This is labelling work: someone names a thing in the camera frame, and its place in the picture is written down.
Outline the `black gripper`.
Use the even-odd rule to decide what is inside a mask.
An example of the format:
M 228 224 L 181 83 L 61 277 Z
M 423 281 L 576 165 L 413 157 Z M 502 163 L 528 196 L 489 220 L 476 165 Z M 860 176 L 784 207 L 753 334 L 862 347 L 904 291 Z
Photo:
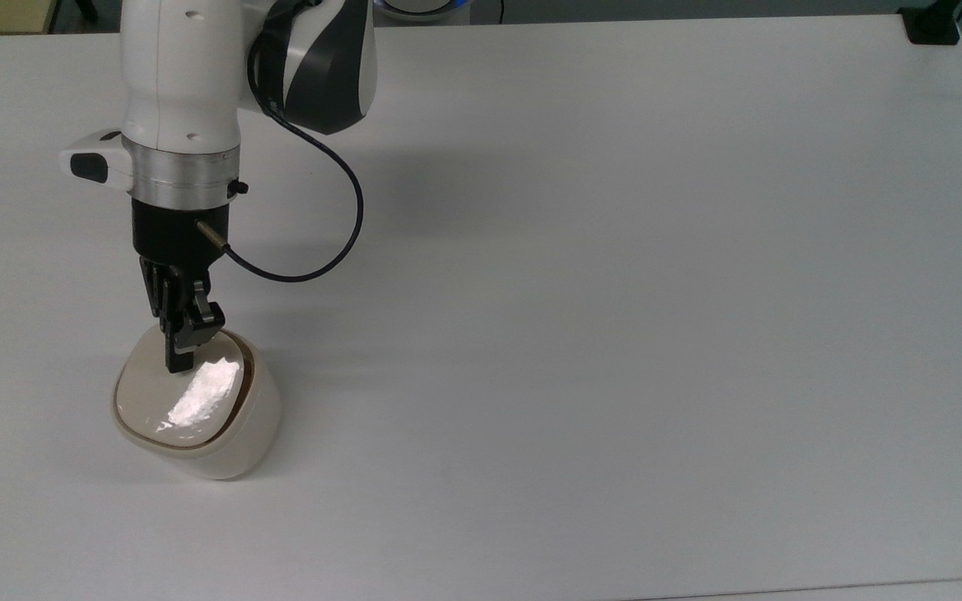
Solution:
M 221 239 L 228 239 L 230 206 L 209 210 L 171 210 L 131 199 L 131 240 L 139 256 L 144 290 L 150 312 L 165 340 L 165 369 L 182 373 L 192 369 L 192 351 L 181 351 L 175 341 L 184 320 L 184 350 L 206 345 L 224 327 L 225 316 L 211 303 L 205 282 L 192 281 L 185 305 L 184 274 L 205 274 L 224 255 L 199 228 L 208 225 Z

